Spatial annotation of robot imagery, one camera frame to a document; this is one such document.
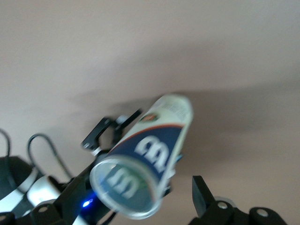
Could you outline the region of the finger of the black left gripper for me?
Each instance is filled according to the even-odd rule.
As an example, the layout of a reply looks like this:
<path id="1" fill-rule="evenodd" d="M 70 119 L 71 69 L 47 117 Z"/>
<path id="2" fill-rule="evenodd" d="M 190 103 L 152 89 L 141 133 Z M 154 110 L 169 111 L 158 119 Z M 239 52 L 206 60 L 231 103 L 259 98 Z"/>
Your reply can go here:
<path id="1" fill-rule="evenodd" d="M 177 157 L 176 157 L 176 160 L 175 160 L 175 163 L 173 164 L 172 166 L 172 169 L 169 173 L 169 178 L 168 178 L 168 183 L 165 187 L 165 191 L 164 191 L 164 196 L 167 196 L 168 194 L 171 193 L 172 191 L 172 184 L 171 184 L 171 179 L 172 177 L 176 174 L 176 164 L 183 158 L 183 154 L 180 153 Z"/>
<path id="2" fill-rule="evenodd" d="M 108 129 L 113 129 L 112 145 L 115 145 L 123 136 L 124 129 L 130 125 L 136 118 L 142 114 L 143 110 L 140 108 L 129 117 L 119 116 L 116 119 L 111 117 L 104 117 L 92 129 L 92 131 L 82 141 L 81 145 L 86 150 L 96 150 L 100 147 L 100 136 Z"/>

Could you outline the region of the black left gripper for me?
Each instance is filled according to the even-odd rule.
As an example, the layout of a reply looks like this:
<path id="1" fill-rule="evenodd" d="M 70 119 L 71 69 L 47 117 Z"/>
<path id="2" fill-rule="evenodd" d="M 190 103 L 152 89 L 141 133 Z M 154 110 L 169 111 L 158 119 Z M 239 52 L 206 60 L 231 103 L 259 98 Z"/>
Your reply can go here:
<path id="1" fill-rule="evenodd" d="M 101 220 L 110 209 L 106 207 L 97 197 L 90 184 L 90 172 L 92 168 L 105 158 L 107 153 L 98 154 L 96 159 L 84 170 L 86 193 L 82 203 L 82 217 L 85 220 Z"/>

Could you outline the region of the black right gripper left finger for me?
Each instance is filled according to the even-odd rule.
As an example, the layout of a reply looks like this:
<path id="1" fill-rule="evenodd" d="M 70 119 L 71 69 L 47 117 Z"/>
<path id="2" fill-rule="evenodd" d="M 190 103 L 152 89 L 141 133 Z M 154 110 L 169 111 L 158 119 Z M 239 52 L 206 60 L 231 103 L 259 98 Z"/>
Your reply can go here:
<path id="1" fill-rule="evenodd" d="M 68 186 L 51 176 L 17 174 L 0 181 L 0 225 L 87 225 L 79 217 L 84 182 Z"/>

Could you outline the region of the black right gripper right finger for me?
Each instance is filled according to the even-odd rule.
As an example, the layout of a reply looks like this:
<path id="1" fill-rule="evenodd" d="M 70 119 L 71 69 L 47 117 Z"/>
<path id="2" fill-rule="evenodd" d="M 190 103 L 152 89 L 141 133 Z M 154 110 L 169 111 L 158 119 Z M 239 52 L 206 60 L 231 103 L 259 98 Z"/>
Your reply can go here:
<path id="1" fill-rule="evenodd" d="M 288 225 L 269 208 L 253 207 L 245 213 L 226 200 L 216 200 L 202 176 L 192 177 L 192 198 L 197 217 L 188 225 Z"/>

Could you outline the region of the Wilson tennis ball can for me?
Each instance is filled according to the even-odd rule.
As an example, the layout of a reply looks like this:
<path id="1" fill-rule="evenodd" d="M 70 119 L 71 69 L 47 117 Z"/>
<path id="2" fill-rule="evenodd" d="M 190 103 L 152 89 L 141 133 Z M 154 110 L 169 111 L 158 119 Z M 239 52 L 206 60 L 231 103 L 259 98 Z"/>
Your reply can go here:
<path id="1" fill-rule="evenodd" d="M 90 184 L 99 200 L 130 219 L 155 214 L 192 120 L 186 96 L 159 98 L 92 168 Z"/>

